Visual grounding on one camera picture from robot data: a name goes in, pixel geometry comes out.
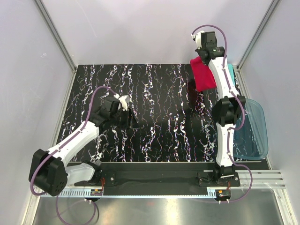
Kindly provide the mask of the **red t shirt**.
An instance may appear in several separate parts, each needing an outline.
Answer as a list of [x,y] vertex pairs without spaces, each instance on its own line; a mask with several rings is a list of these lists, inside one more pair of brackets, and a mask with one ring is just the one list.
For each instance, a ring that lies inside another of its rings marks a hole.
[[217,87],[213,74],[200,57],[190,60],[190,65],[195,79],[195,86],[198,92],[214,89]]

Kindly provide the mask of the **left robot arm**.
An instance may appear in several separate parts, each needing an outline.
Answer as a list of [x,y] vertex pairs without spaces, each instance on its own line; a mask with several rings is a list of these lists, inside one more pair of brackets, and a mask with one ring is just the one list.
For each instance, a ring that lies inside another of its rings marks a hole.
[[94,110],[89,110],[84,121],[73,133],[48,150],[38,149],[32,157],[29,182],[32,194],[34,187],[43,194],[59,195],[66,186],[87,182],[95,186],[101,181],[100,162],[82,162],[69,166],[71,159],[88,143],[97,139],[112,127],[137,128],[138,124],[128,103],[129,95],[107,97]]

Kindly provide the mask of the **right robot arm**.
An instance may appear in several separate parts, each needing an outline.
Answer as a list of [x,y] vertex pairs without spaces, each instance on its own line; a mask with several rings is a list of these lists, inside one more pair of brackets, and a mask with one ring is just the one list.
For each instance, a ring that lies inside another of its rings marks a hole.
[[240,186],[233,163],[233,136],[239,118],[244,118],[246,99],[239,95],[230,76],[225,48],[219,47],[215,32],[200,31],[195,35],[196,52],[212,72],[218,91],[218,102],[212,108],[217,127],[217,155],[209,183],[223,187]]

